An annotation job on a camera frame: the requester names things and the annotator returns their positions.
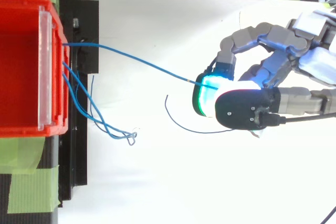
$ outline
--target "red plastic container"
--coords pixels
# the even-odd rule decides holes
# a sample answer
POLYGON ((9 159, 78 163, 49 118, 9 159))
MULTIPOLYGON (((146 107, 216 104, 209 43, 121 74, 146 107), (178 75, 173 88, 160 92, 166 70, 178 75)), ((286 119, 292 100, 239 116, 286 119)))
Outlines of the red plastic container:
POLYGON ((51 1, 0 0, 0 137, 68 130, 66 42, 51 1))

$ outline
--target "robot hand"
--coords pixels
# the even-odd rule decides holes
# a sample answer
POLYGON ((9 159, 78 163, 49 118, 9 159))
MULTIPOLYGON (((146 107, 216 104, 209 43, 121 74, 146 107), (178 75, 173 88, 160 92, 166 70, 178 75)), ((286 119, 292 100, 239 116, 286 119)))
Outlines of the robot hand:
POLYGON ((301 14, 298 19, 292 19, 287 28, 261 23, 256 28, 248 27, 234 32, 222 40, 216 59, 197 78, 197 82, 218 88, 218 91, 195 86, 195 111, 209 116, 205 111, 209 111, 206 107, 210 104, 215 107, 220 124, 239 130, 262 130, 287 122, 336 116, 336 89, 309 91, 299 87, 278 88, 292 70, 334 87, 335 35, 336 14, 320 10, 301 14), (233 88, 229 92, 221 91, 228 80, 234 79, 235 54, 258 45, 273 54, 241 76, 239 81, 248 83, 248 86, 233 88), (287 119, 279 115, 305 113, 318 116, 287 119))

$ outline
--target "blue wire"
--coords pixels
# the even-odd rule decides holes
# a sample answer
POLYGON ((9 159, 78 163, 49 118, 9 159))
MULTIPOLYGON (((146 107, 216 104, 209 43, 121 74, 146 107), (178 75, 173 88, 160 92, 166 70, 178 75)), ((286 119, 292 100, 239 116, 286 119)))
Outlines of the blue wire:
POLYGON ((103 124, 104 127, 105 127, 105 129, 106 129, 106 131, 107 131, 107 133, 108 133, 112 138, 115 138, 115 139, 124 139, 124 138, 126 138, 126 137, 124 136, 124 137, 118 137, 118 138, 116 138, 113 134, 111 134, 111 133, 109 132, 108 128, 111 128, 111 129, 113 129, 113 130, 115 130, 115 131, 117 131, 117 132, 120 132, 120 133, 125 133, 125 134, 127 134, 127 137, 131 137, 131 138, 134 139, 134 137, 136 137, 136 133, 129 133, 129 132, 126 132, 126 131, 121 131, 121 130, 119 130, 119 129, 114 128, 114 127, 111 126, 111 125, 108 125, 108 124, 105 122, 105 120, 104 120, 104 118, 102 117, 102 115, 101 115, 99 109, 97 108, 95 102, 92 100, 91 96, 89 95, 89 93, 88 93, 88 91, 86 90, 86 88, 84 87, 84 85, 80 82, 80 80, 78 79, 78 77, 75 75, 75 73, 70 69, 70 67, 69 67, 65 62, 63 62, 63 65, 69 70, 69 72, 72 74, 72 76, 73 76, 73 77, 75 78, 75 80, 78 82, 78 84, 80 85, 80 87, 82 88, 82 90, 84 91, 84 93, 86 94, 86 96, 89 98, 89 100, 90 100, 90 102, 92 103, 94 109, 95 109, 96 112, 98 113, 98 115, 99 115, 101 121, 99 121, 99 120, 97 120, 97 119, 95 119, 95 118, 93 118, 93 117, 91 117, 91 116, 89 116, 89 115, 86 115, 86 114, 84 113, 84 111, 79 107, 78 102, 77 102, 76 97, 75 97, 75 94, 73 93, 73 90, 72 90, 72 88, 71 88, 70 82, 69 82, 69 80, 66 78, 66 75, 63 73, 62 75, 63 75, 63 77, 64 77, 64 79, 65 79, 65 81, 66 81, 66 83, 67 83, 67 85, 68 85, 68 87, 69 87, 70 94, 71 94, 71 96, 72 96, 72 98, 73 98, 73 101, 74 101, 74 103, 75 103, 75 106, 76 106, 76 108, 79 110, 79 112, 80 112, 83 116, 85 116, 86 118, 88 118, 88 119, 90 119, 90 120, 92 120, 92 121, 94 121, 94 122, 103 124))
POLYGON ((156 65, 154 65, 154 64, 152 64, 152 63, 149 63, 148 61, 145 61, 145 60, 140 59, 140 58, 138 58, 138 57, 135 57, 135 56, 133 56, 133 55, 126 54, 125 52, 121 52, 121 51, 119 51, 119 50, 116 50, 116 49, 114 49, 114 48, 107 47, 107 46, 104 46, 104 45, 95 44, 95 43, 86 43, 86 42, 84 42, 84 43, 65 43, 65 44, 63 44, 63 46, 69 46, 69 47, 100 47, 100 48, 104 48, 104 49, 110 50, 110 51, 112 51, 112 52, 116 52, 116 53, 118 53, 118 54, 120 54, 120 55, 124 55, 124 56, 126 56, 126 57, 129 57, 129 58, 131 58, 131 59, 133 59, 133 60, 137 60, 137 61, 139 61, 139 62, 141 62, 141 63, 144 63, 144 64, 146 64, 146 65, 148 65, 148 66, 150 66, 150 67, 152 67, 152 68, 155 68, 155 69, 157 69, 157 70, 159 70, 159 71, 162 71, 162 72, 164 72, 164 73, 167 73, 167 74, 169 74, 169 75, 171 75, 171 76, 173 76, 173 77, 175 77, 175 78, 178 78, 178 79, 180 79, 180 80, 187 81, 187 82, 190 82, 190 83, 192 83, 192 84, 195 84, 195 85, 198 85, 198 86, 201 86, 201 87, 206 87, 206 88, 210 88, 210 89, 218 90, 218 88, 215 88, 215 87, 212 87, 212 86, 209 86, 209 85, 204 85, 204 84, 202 84, 202 83, 199 83, 199 82, 196 82, 196 81, 192 81, 192 80, 189 80, 189 79, 187 79, 187 78, 178 76, 178 75, 176 75, 176 74, 174 74, 174 73, 171 73, 171 72, 168 71, 168 70, 165 70, 165 69, 163 69, 163 68, 160 68, 160 67, 158 67, 158 66, 156 66, 156 65))
POLYGON ((168 110, 168 108, 167 108, 167 100, 168 100, 168 95, 166 96, 166 100, 165 100, 165 102, 164 102, 164 106, 165 106, 165 108, 166 108, 166 111, 167 111, 167 113, 168 113, 170 119, 171 119, 176 125, 178 125, 179 127, 181 127, 182 129, 184 129, 184 130, 186 130, 186 131, 190 131, 190 132, 198 133, 198 134, 216 134, 216 133, 224 133, 224 132, 234 131, 234 130, 225 130, 225 131, 215 131, 215 132, 199 132, 199 131, 189 130, 189 129, 183 127, 182 125, 178 124, 178 123, 172 118, 172 116, 170 115, 169 110, 168 110))
MULTIPOLYGON (((93 97, 93 96, 92 96, 93 82, 94 82, 94 76, 92 76, 92 82, 91 82, 91 92, 90 92, 91 98, 93 97)), ((92 103, 90 103, 90 113, 91 113, 91 116, 93 117, 92 103)), ((104 130, 103 128, 101 128, 101 127, 99 126, 98 123, 95 122, 95 125, 96 125, 96 126, 98 127, 98 129, 100 129, 102 132, 107 133, 107 131, 104 130)), ((133 143, 131 143, 131 141, 129 140, 129 138, 127 138, 127 141, 128 141, 128 144, 129 144, 130 146, 133 146, 133 145, 135 144, 135 139, 133 139, 133 143)))
MULTIPOLYGON (((71 88, 71 84, 70 84, 68 78, 66 77, 66 75, 65 75, 64 73, 63 73, 62 75, 63 75, 63 78, 64 78, 64 80, 65 80, 67 86, 68 86, 69 88, 71 88)), ((70 91, 70 95, 71 95, 71 97, 72 97, 72 99, 73 99, 73 102, 74 102, 76 108, 78 109, 78 111, 79 111, 83 116, 85 116, 86 118, 88 118, 88 119, 90 119, 90 120, 92 120, 92 121, 94 121, 94 122, 103 124, 104 126, 106 126, 106 127, 111 128, 111 129, 114 130, 114 128, 113 128, 111 125, 106 124, 106 123, 104 124, 102 121, 99 121, 99 120, 97 120, 97 119, 95 119, 95 118, 93 118, 93 117, 91 117, 91 116, 85 114, 85 111, 83 111, 83 110, 79 107, 78 101, 76 101, 76 97, 75 97, 75 94, 74 94, 73 90, 72 90, 72 89, 69 89, 69 91, 70 91)), ((135 134, 127 135, 127 137, 135 137, 134 135, 135 135, 135 134)), ((115 136, 115 137, 113 137, 113 138, 114 138, 114 139, 125 139, 126 137, 117 137, 117 136, 115 136)))
POLYGON ((75 93, 75 95, 76 95, 76 100, 77 100, 77 102, 78 102, 78 105, 80 106, 80 108, 87 114, 87 115, 89 115, 89 113, 83 108, 83 106, 82 105, 80 105, 80 103, 79 103, 79 101, 78 101, 78 88, 79 88, 79 84, 77 84, 77 86, 76 86, 76 93, 75 93))
MULTIPOLYGON (((73 102, 74 102, 76 108, 78 109, 78 111, 79 111, 83 116, 85 116, 86 118, 92 120, 92 118, 89 116, 89 114, 88 114, 86 111, 82 110, 82 108, 80 107, 80 104, 79 104, 78 100, 76 100, 76 97, 75 97, 75 95, 74 95, 74 93, 73 93, 73 90, 71 89, 71 85, 70 85, 70 82, 69 82, 68 78, 65 76, 64 73, 63 73, 62 75, 63 75, 63 77, 64 77, 64 79, 65 79, 65 82, 67 83, 67 86, 70 88, 70 94, 71 94, 71 96, 72 96, 72 99, 73 99, 73 102)), ((103 130, 101 127, 99 127, 98 124, 97 124, 97 122, 95 122, 95 124, 97 125, 97 127, 98 127, 100 130, 104 131, 105 133, 108 133, 107 131, 105 131, 105 130, 103 130)), ((115 135, 113 135, 113 134, 111 134, 111 135, 114 136, 114 137, 113 137, 114 139, 124 139, 124 138, 126 138, 130 146, 133 146, 133 145, 135 144, 135 137, 137 136, 137 134, 135 134, 135 136, 134 136, 134 138, 133 138, 133 143, 130 142, 130 140, 129 140, 130 137, 128 138, 128 136, 127 136, 125 133, 122 133, 122 134, 123 134, 125 137, 118 137, 118 136, 115 136, 115 135)))

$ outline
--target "green led light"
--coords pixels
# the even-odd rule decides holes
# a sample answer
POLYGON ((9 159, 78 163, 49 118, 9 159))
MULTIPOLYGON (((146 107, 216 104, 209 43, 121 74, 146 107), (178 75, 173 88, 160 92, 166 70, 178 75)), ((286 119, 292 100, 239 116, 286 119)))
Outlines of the green led light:
MULTIPOLYGON (((202 80, 202 84, 209 85, 211 87, 219 88, 225 82, 229 80, 221 76, 205 76, 202 80)), ((217 90, 210 89, 207 87, 201 87, 198 96, 198 106, 200 111, 204 116, 213 117, 215 116, 215 98, 217 90)))
POLYGON ((219 96, 230 90, 238 89, 260 89, 253 81, 230 81, 222 76, 205 76, 202 84, 216 87, 218 90, 201 87, 198 95, 198 107, 201 113, 206 117, 215 117, 215 103, 219 96))

